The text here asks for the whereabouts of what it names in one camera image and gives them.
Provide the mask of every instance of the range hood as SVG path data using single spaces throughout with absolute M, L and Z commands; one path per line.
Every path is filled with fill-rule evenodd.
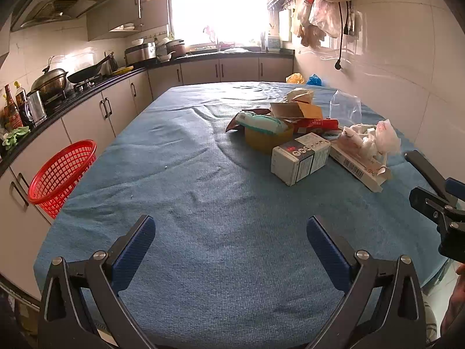
M 78 18 L 106 0 L 20 0 L 13 10 L 11 31 Z

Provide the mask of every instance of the wok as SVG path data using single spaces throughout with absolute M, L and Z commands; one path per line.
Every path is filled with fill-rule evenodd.
M 99 61 L 96 65 L 92 65 L 90 67 L 81 69 L 80 71 L 77 71 L 76 73 L 73 73 L 72 75 L 68 76 L 68 80 L 70 83 L 82 83 L 85 80 L 89 80 L 94 76 L 97 76 L 100 72 L 100 69 L 102 69 L 102 65 L 104 62 L 106 62 L 108 59 L 110 59 L 114 55 L 114 52 L 112 52 L 110 55 L 108 55 L 106 58 L 103 60 Z

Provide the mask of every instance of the blue plastic bag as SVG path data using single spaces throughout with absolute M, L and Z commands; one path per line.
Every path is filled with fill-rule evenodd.
M 323 86 L 321 79 L 314 73 L 308 78 L 307 85 Z

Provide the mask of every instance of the yellow plate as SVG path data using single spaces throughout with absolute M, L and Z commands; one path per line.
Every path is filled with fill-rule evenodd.
M 119 75 L 124 75 L 125 73 L 131 72 L 134 69 L 134 66 L 131 65 L 130 67 L 124 67 L 116 70 L 115 72 L 112 73 L 112 76 L 119 76 Z

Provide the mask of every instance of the barcode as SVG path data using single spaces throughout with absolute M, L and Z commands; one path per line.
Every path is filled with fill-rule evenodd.
M 347 169 L 349 169 L 355 177 L 357 177 L 357 178 L 362 178 L 363 177 L 363 171 L 358 169 L 353 163 L 351 163 L 347 159 L 344 160 L 344 166 Z

